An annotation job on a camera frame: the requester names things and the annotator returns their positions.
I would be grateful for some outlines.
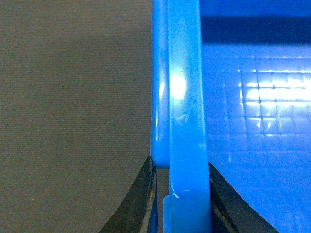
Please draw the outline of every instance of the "gray fabric background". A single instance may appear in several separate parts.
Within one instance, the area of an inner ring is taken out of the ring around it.
[[[150,13],[0,2],[0,233],[96,233],[115,212],[149,155]]]

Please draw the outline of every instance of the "black rubber part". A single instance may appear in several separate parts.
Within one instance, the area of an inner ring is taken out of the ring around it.
[[[156,168],[148,157],[123,202],[99,233],[157,232]]]
[[[209,163],[213,233],[278,233]]]

